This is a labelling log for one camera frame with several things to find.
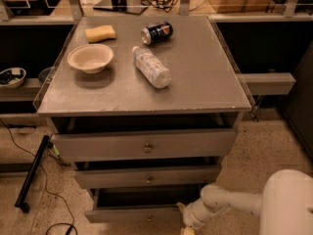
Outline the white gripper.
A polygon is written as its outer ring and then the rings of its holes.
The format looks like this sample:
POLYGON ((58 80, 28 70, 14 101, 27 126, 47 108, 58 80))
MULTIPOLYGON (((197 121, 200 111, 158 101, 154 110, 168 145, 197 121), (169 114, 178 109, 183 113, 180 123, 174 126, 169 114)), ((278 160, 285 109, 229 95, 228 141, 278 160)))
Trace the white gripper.
POLYGON ((177 207, 180 212, 183 212, 183 221, 187 226, 181 229, 181 235, 195 235, 193 229, 199 230, 209 219, 210 209, 202 200, 196 200, 187 206, 182 203, 177 203, 177 207))

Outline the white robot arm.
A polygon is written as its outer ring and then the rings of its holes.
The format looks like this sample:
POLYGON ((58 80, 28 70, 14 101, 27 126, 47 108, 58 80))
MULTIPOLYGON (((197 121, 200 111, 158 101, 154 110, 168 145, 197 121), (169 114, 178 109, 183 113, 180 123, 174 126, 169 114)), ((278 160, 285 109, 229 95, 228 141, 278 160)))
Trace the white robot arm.
POLYGON ((178 203, 185 227, 181 235, 195 235, 210 218, 229 210, 259 218, 259 235, 313 235, 313 178, 283 169, 272 174, 261 194, 228 191, 209 184, 200 197, 185 206, 178 203))

